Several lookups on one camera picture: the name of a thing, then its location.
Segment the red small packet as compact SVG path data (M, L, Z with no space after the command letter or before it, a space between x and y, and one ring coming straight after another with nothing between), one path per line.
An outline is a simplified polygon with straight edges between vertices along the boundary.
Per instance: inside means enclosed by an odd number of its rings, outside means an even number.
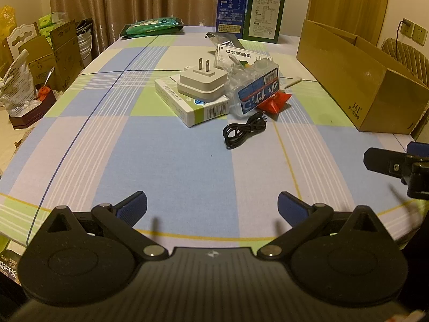
M276 94L269 97L269 99L259 104L257 108L268 114L277 115L283 110L286 102L290 98L291 94L285 92L277 92Z

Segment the white green medicine box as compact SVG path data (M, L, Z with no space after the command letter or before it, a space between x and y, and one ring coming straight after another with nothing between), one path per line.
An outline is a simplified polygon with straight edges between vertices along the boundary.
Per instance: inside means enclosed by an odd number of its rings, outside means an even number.
M207 103L188 97L179 93L177 86L179 79L180 75L175 74L156 79L154 83L157 95L187 127L229 114L229 99L225 95Z

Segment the white plastic spoon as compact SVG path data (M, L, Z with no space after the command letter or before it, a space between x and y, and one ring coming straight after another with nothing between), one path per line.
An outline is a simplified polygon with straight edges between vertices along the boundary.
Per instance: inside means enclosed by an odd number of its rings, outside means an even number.
M287 89L291 86L294 86L295 84L299 84L302 81L302 78L295 77L294 79L289 79L286 84L284 85L284 89Z

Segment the clear blue label packet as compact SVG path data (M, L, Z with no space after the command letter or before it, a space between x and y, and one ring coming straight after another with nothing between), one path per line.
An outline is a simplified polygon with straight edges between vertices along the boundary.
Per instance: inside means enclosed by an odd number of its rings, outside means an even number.
M224 84L225 95L230 100L230 113L243 119L256 112L257 106L279 91L279 66L267 59L267 66L255 80Z

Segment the white power adapter plug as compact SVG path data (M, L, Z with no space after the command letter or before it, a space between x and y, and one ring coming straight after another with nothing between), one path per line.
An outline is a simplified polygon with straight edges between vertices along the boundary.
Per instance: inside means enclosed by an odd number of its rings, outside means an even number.
M228 72L212 67L210 60L198 59L198 65L187 67L177 81L177 90L205 103L213 102L225 94L224 84Z

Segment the green white spray box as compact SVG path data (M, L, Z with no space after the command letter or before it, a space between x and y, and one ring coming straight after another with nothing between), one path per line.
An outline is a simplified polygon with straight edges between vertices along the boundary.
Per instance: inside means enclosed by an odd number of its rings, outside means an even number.
M253 65L262 59L272 60L266 54L260 54L246 49L231 47L226 44L218 44L214 55L214 66L222 70L228 70L237 63Z

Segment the silver foil bag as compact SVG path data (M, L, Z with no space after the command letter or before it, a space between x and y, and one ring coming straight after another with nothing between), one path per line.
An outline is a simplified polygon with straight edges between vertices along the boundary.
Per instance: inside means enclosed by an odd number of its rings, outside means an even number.
M237 39L235 34L229 33L218 33L218 32L207 32L205 35L215 46L221 44L229 47L236 47L239 49L244 49L239 39Z

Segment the clear bag metal rack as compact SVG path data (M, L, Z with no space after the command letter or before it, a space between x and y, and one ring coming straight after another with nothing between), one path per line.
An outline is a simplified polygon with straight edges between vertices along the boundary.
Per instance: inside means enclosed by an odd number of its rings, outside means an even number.
M256 60L253 64L241 62L234 55L229 55L228 58L233 62L228 71L229 82L241 83L247 80L255 80L268 64L268 60L264 58Z

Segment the large cardboard box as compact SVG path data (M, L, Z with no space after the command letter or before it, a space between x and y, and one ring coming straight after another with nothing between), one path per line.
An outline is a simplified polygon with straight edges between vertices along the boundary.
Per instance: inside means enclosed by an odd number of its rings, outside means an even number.
M409 134L428 104L428 87L367 40L312 20L297 59L359 131Z

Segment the checkered tablecloth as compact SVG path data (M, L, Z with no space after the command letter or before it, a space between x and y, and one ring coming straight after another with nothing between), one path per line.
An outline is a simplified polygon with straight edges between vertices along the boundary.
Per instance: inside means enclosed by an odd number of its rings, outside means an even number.
M55 206L88 211L136 191L148 198L138 231L166 248L259 248L289 228L282 191L337 210L371 206L395 239L421 223L428 203L363 163L368 148L403 151L410 137L358 131L297 61L296 36L244 44L272 56L282 83L301 78L264 132L229 150L222 131L234 117L183 124L155 81L213 57L206 32L119 40L91 62L6 168L1 233L26 244Z

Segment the dark wooden tray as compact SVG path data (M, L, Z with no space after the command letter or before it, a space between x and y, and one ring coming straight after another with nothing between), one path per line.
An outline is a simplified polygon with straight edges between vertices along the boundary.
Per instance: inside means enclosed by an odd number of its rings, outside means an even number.
M35 108L32 108L20 117L9 117L9 121L13 126L13 129L26 129L32 124L36 123L41 119L49 109L56 103L54 92L50 91L46 98L40 102Z

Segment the wooden door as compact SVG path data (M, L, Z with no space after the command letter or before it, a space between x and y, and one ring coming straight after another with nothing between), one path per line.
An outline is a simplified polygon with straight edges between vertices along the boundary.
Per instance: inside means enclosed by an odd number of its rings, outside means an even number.
M309 0L306 18L377 44L388 0Z

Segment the brown cardboard boxes stack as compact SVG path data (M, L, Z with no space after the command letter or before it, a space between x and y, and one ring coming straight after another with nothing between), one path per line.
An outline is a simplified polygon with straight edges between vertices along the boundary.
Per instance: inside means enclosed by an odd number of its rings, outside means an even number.
M53 90L66 91L83 69L76 23L72 20L59 26L50 37L48 41L37 35L18 49L28 51L26 63L36 87L47 83Z

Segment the yellow plastic bag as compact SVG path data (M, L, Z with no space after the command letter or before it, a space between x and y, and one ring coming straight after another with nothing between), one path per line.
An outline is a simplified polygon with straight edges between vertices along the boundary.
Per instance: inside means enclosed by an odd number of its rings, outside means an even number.
M8 5L0 10L0 40L3 41L17 27L15 10Z

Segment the wall power socket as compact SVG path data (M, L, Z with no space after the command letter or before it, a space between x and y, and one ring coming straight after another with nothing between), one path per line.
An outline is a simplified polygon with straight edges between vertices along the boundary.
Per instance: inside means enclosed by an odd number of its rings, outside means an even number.
M413 34L414 26L415 24L412 21L404 18L401 21L401 34L410 39Z

